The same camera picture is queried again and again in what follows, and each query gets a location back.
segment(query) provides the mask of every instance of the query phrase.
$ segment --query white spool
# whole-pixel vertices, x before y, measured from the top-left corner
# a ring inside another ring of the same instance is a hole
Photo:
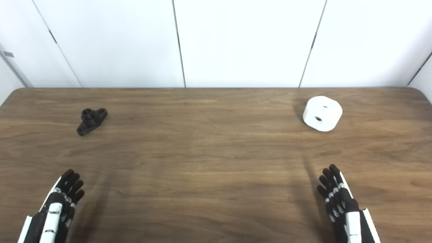
[[[305,123],[318,131],[331,131],[342,116],[342,107],[325,96],[311,98],[303,113]]]

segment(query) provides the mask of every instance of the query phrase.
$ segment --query black mechanical part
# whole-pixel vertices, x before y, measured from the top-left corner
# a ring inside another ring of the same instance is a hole
[[[76,129],[76,132],[80,136],[86,136],[91,131],[98,128],[107,116],[108,112],[104,108],[100,108],[96,111],[90,108],[84,109],[83,112],[81,112],[81,120],[83,122]]]

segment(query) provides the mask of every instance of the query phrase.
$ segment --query white backdrop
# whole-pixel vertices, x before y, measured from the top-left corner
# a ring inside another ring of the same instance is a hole
[[[432,1],[326,2],[0,0],[0,51],[35,87],[405,86],[432,52]]]

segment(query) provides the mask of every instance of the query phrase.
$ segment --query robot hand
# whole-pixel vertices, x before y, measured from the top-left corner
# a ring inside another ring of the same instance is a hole
[[[380,243],[369,210],[359,209],[340,170],[332,164],[319,180],[317,190],[324,197],[336,243]]]
[[[49,191],[39,212],[27,216],[18,243],[64,243],[75,206],[84,196],[83,181],[69,169]]]

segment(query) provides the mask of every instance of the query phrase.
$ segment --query black 3d printed part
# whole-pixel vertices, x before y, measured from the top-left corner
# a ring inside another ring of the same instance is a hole
[[[81,119],[83,122],[76,129],[76,132],[80,136],[86,136],[91,131],[98,128],[105,120],[107,115],[108,112],[104,108],[100,108],[97,111],[94,111],[90,108],[84,109],[83,112],[81,112]]]

